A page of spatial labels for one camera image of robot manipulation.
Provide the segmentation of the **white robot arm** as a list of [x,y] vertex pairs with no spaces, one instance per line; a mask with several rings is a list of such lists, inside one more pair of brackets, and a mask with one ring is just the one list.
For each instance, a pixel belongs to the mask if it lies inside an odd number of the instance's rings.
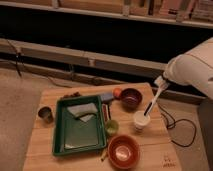
[[172,58],[154,83],[161,91],[171,83],[191,85],[213,100],[213,37]]

